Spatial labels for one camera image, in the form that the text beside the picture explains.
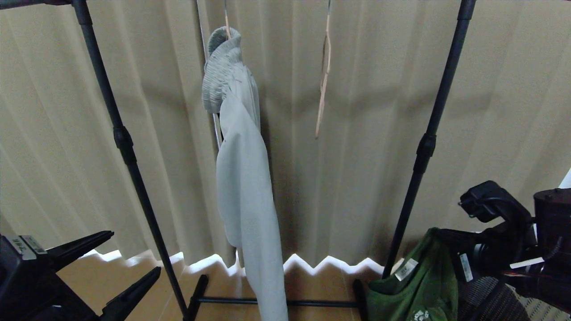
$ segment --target green shirt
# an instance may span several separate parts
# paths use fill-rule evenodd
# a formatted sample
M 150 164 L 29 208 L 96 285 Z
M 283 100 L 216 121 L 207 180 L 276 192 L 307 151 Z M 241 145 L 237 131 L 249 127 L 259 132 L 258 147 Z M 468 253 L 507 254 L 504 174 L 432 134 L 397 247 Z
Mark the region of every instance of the green shirt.
M 448 248 L 435 238 L 437 230 L 428 230 L 394 274 L 369 283 L 369 321 L 457 319 L 456 276 Z

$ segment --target light gray garment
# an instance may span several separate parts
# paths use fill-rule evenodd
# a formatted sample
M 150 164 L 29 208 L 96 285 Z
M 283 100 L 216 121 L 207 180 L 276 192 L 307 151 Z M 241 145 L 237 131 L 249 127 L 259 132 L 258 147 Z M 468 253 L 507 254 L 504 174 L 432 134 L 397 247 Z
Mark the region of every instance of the light gray garment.
M 224 141 L 216 159 L 218 207 L 231 245 L 244 253 L 246 276 L 264 321 L 287 321 L 282 244 L 268 153 L 260 134 L 258 87 L 242 62 L 240 34 L 216 29 L 208 40 L 202 99 L 220 113 Z

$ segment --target beige curtain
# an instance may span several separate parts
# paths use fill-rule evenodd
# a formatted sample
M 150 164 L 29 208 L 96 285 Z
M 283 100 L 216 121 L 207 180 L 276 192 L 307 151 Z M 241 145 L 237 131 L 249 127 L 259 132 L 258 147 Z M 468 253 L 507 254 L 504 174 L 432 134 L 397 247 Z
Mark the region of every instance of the beige curtain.
M 320 138 L 327 1 L 228 1 L 260 88 L 287 258 L 384 263 L 456 25 L 458 1 L 335 1 Z M 90 1 L 95 32 L 167 248 L 233 264 L 216 208 L 203 44 L 222 1 Z M 54 246 L 103 229 L 100 251 L 154 248 L 114 146 L 72 8 L 0 13 L 3 225 Z M 456 205 L 493 179 L 530 210 L 571 167 L 571 6 L 478 1 L 405 235 L 480 230 Z

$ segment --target floor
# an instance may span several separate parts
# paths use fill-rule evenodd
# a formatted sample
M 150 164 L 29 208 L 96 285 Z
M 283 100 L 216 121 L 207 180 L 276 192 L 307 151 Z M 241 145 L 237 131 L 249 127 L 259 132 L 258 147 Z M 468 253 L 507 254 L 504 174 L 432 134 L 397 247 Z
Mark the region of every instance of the floor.
M 116 258 L 105 261 L 100 255 L 80 258 L 65 267 L 58 275 L 97 313 L 105 304 L 150 271 L 158 263 L 150 253 L 124 260 Z M 230 273 L 221 262 L 215 262 L 201 269 L 185 266 L 181 259 L 173 261 L 175 273 L 186 302 L 194 291 L 198 277 L 207 274 L 210 282 L 208 296 L 230 296 L 252 298 L 252 292 L 245 276 Z M 285 287 L 288 299 L 355 300 L 352 282 L 355 279 L 373 280 L 380 275 L 370 267 L 347 273 L 343 269 L 325 264 L 311 275 L 300 264 L 294 262 L 285 272 Z M 359 321 L 359 312 L 350 308 L 290 307 L 289 319 Z M 182 320 L 176 300 L 164 270 L 159 280 L 137 305 L 127 320 Z M 257 306 L 245 304 L 202 304 L 197 320 L 210 321 L 256 321 L 260 320 Z

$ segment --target clothes rack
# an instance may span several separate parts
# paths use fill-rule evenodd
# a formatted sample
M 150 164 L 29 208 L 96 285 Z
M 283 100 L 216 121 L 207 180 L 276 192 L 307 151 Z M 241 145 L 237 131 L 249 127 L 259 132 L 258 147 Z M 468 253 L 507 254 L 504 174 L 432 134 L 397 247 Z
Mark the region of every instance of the clothes rack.
M 77 15 L 78 23 L 81 25 L 83 37 L 85 39 L 87 51 L 93 64 L 95 75 L 99 84 L 99 88 L 103 95 L 107 112 L 113 124 L 113 135 L 115 144 L 119 151 L 127 169 L 129 171 L 135 191 L 143 208 L 147 224 L 151 230 L 153 240 L 159 252 L 160 259 L 164 264 L 164 269 L 171 283 L 175 299 L 179 305 L 183 320 L 194 321 L 198 314 L 202 303 L 226 303 L 226 304 L 257 304 L 256 299 L 238 299 L 238 298 L 218 298 L 204 296 L 208 286 L 208 276 L 201 275 L 194 290 L 194 294 L 190 299 L 188 307 L 186 306 L 180 285 L 176 279 L 172 264 L 168 257 L 166 245 L 160 233 L 160 228 L 153 212 L 151 202 L 149 200 L 147 190 L 145 188 L 143 178 L 136 162 L 135 152 L 133 150 L 133 141 L 123 122 L 121 120 L 119 110 L 115 103 L 113 91 L 107 77 L 103 59 L 97 45 L 97 39 L 93 29 L 93 22 L 87 7 L 87 0 L 1 0 L 0 10 L 14 7 L 22 7 L 45 3 L 48 5 L 72 5 Z M 476 0 L 462 0 L 458 14 L 458 22 L 452 39 L 452 45 L 448 54 L 444 73 L 436 96 L 435 104 L 428 123 L 426 133 L 423 135 L 419 147 L 416 151 L 417 157 L 413 168 L 411 182 L 404 200 L 399 221 L 392 239 L 387 264 L 383 272 L 383 278 L 388 277 L 394 265 L 396 255 L 398 253 L 400 243 L 402 241 L 404 230 L 406 229 L 408 219 L 410 217 L 412 207 L 415 202 L 416 194 L 420 187 L 423 174 L 426 171 L 430 157 L 432 156 L 436 146 L 436 130 L 438 128 L 440 118 L 444 111 L 446 99 L 452 85 L 456 67 L 460 59 L 460 53 L 466 37 L 469 21 L 472 17 Z M 336 308 L 356 308 L 359 310 L 360 319 L 366 321 L 367 304 L 365 300 L 365 291 L 360 280 L 353 282 L 353 292 L 355 301 L 330 301 L 330 300 L 288 300 L 289 306 L 308 306 L 308 307 L 336 307 Z

